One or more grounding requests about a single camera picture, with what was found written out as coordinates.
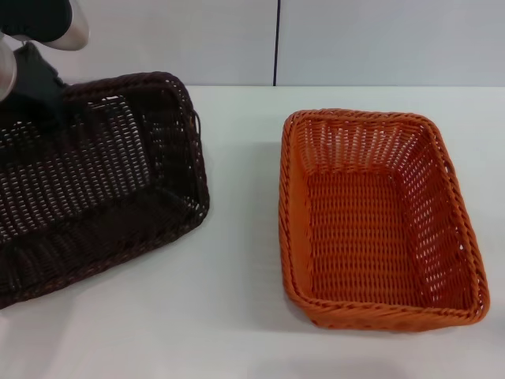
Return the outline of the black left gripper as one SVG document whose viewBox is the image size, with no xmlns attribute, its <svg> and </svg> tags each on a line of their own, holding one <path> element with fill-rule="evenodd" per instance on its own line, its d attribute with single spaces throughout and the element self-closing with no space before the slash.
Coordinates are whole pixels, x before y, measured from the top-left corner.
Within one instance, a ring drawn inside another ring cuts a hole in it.
<svg viewBox="0 0 505 379">
<path fill-rule="evenodd" d="M 66 127 L 84 111 L 84 92 L 66 89 L 58 71 L 33 43 L 14 51 L 17 79 L 13 88 L 13 109 L 36 118 L 58 119 Z"/>
</svg>

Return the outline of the dark brown woven basket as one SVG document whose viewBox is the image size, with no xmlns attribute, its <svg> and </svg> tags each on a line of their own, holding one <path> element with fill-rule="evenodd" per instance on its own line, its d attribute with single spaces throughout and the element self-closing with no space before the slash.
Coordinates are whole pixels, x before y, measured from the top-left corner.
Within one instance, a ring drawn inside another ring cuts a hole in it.
<svg viewBox="0 0 505 379">
<path fill-rule="evenodd" d="M 66 127 L 0 115 L 0 310 L 105 272 L 197 228 L 210 195 L 199 117 L 174 75 L 66 89 Z"/>
</svg>

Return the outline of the orange-yellow woven basket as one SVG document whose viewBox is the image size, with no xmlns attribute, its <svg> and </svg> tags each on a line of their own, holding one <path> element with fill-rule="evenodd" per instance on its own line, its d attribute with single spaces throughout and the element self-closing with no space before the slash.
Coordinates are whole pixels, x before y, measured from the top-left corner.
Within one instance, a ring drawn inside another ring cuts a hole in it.
<svg viewBox="0 0 505 379">
<path fill-rule="evenodd" d="M 320 327 L 419 332 L 475 324 L 490 308 L 454 166 L 419 114 L 293 113 L 279 244 L 285 291 Z"/>
</svg>

